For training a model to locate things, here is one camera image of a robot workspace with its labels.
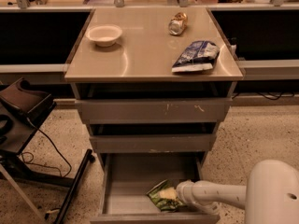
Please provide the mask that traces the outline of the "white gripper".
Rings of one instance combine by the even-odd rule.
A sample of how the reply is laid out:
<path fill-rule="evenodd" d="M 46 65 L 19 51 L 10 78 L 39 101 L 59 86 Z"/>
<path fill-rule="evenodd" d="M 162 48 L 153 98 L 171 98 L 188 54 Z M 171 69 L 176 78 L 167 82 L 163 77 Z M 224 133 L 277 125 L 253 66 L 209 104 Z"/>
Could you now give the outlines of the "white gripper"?
<path fill-rule="evenodd" d="M 199 210 L 209 215 L 217 215 L 220 206 L 216 202 L 217 185 L 208 181 L 181 182 L 176 189 L 173 187 L 162 189 L 159 196 L 163 199 L 175 200 L 178 198 L 192 210 Z"/>

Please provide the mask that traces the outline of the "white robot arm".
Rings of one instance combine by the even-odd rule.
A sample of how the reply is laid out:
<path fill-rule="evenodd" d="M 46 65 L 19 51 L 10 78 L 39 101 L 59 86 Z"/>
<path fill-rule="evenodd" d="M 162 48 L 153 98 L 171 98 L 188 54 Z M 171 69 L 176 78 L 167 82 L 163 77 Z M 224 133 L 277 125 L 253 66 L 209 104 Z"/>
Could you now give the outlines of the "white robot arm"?
<path fill-rule="evenodd" d="M 245 224 L 299 224 L 299 171 L 283 161 L 256 163 L 245 186 L 184 181 L 158 196 L 210 215 L 226 203 L 245 211 Z"/>

